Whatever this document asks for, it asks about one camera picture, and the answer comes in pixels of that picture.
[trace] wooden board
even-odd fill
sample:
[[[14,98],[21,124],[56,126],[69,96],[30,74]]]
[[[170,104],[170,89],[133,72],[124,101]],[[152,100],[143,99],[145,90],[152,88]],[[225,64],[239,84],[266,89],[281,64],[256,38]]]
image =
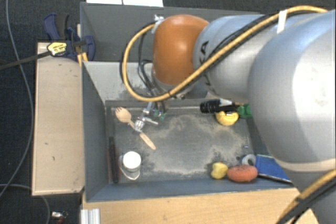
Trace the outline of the wooden board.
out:
[[[100,208],[101,224],[275,224],[298,195],[294,188],[146,200],[86,203]],[[318,224],[307,211],[298,224]]]
[[[38,44],[38,53],[48,43]],[[78,193],[84,186],[78,63],[48,56],[36,67],[32,195]]]

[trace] white bottle cap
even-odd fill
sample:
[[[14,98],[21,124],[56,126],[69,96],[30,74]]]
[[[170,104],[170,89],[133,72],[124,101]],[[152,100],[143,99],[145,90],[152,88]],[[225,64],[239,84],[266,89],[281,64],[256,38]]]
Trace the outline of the white bottle cap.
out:
[[[141,156],[137,152],[129,151],[123,156],[122,164],[128,170],[136,170],[141,164]]]

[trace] yellow object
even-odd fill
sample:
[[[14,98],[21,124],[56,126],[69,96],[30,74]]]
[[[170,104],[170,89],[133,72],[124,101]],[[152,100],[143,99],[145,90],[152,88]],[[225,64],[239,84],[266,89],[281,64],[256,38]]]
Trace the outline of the yellow object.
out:
[[[291,7],[286,10],[287,14],[295,13],[295,12],[303,12],[303,11],[321,13],[321,12],[327,12],[328,10],[324,8],[313,7],[313,6],[296,6],[296,7]],[[141,37],[144,33],[148,32],[150,29],[152,29],[155,26],[155,23],[150,24],[144,27],[143,29],[141,29],[139,32],[137,32],[126,46],[124,57],[122,59],[122,79],[125,84],[125,87],[135,99],[142,101],[142,102],[160,102],[160,101],[169,99],[172,96],[176,95],[178,92],[180,92],[185,86],[192,83],[200,74],[202,74],[207,68],[209,68],[215,61],[217,61],[222,55],[227,53],[229,50],[237,46],[242,40],[244,40],[245,38],[253,34],[255,31],[263,28],[265,25],[273,22],[274,20],[278,18],[279,18],[279,14],[278,13],[274,14],[268,17],[267,19],[259,22],[257,25],[246,30],[243,34],[235,38],[228,45],[220,49],[217,53],[215,53],[208,60],[206,60],[199,68],[197,68],[189,77],[187,77],[183,82],[177,85],[174,89],[162,95],[155,96],[155,97],[144,97],[144,96],[137,94],[130,86],[129,79],[127,76],[127,59],[130,55],[131,48],[133,44],[135,43],[135,41],[139,37]]]
[[[228,167],[224,163],[218,162],[212,165],[212,169],[211,176],[214,179],[222,179],[225,177]]]
[[[224,126],[233,125],[239,119],[239,114],[237,112],[226,114],[224,111],[220,111],[218,113],[215,113],[215,116],[217,121]]]
[[[305,190],[303,190],[301,192],[301,194],[299,196],[297,196],[287,206],[287,208],[282,212],[282,214],[279,218],[279,221],[277,223],[284,223],[283,218],[285,218],[287,215],[292,213],[292,211],[299,205],[300,201],[309,198],[309,196],[313,195],[315,191],[317,191],[319,188],[323,187],[324,185],[326,185],[330,181],[335,180],[335,178],[336,178],[336,169],[331,170],[330,172],[326,173],[325,175],[323,175],[322,177],[317,179],[314,183],[312,183]]]

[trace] yellow cable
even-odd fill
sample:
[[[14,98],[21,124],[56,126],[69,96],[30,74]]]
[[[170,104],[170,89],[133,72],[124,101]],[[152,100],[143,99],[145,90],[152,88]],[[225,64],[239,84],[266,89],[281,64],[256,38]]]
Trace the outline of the yellow cable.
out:
[[[294,13],[294,12],[302,12],[302,11],[309,11],[309,12],[316,12],[316,13],[322,13],[327,12],[324,8],[318,8],[313,6],[296,6],[287,9],[288,13]],[[235,47],[237,44],[239,44],[242,40],[244,40],[246,37],[251,35],[253,32],[259,30],[260,28],[264,27],[271,21],[277,19],[279,17],[279,14],[274,14],[271,17],[261,21],[257,25],[253,26],[246,32],[242,33],[240,36],[235,38],[233,41],[231,41],[228,45],[223,47],[221,50],[219,50],[216,54],[214,54],[212,57],[210,57],[206,62],[204,62],[198,69],[196,69],[189,77],[187,77],[184,81],[182,81],[179,85],[177,85],[174,89],[170,90],[169,92],[166,92],[162,95],[158,95],[156,97],[143,97],[141,95],[138,95],[133,89],[131,88],[127,76],[127,59],[130,53],[130,50],[134,44],[134,42],[144,33],[149,31],[154,27],[155,24],[148,25],[147,27],[141,29],[139,32],[136,33],[136,35],[130,40],[128,43],[126,50],[124,52],[124,57],[122,59],[122,78],[125,84],[126,89],[129,91],[129,93],[139,101],[143,102],[160,102],[166,99],[169,99],[171,96],[176,95],[180,90],[182,90],[185,86],[187,86],[189,83],[191,83],[194,79],[196,79],[201,73],[203,73],[208,67],[210,67],[216,60],[218,60],[223,54],[225,54],[227,51]]]
[[[314,183],[312,183],[309,187],[307,187],[299,196],[297,196],[283,211],[279,220],[284,218],[288,213],[290,213],[301,200],[307,199],[312,193],[318,190],[320,187],[331,181],[332,179],[336,178],[336,169],[326,173]]]

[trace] blue clamp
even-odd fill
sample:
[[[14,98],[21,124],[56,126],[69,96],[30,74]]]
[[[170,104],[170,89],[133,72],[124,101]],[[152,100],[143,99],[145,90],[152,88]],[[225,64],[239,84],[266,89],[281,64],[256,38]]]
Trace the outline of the blue clamp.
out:
[[[89,61],[93,61],[96,53],[93,36],[85,36],[81,40],[71,27],[67,27],[69,14],[51,13],[43,20],[43,27],[50,41],[62,40],[67,44],[67,53],[62,57],[77,61],[78,52],[76,47],[81,47],[82,52],[86,52]]]

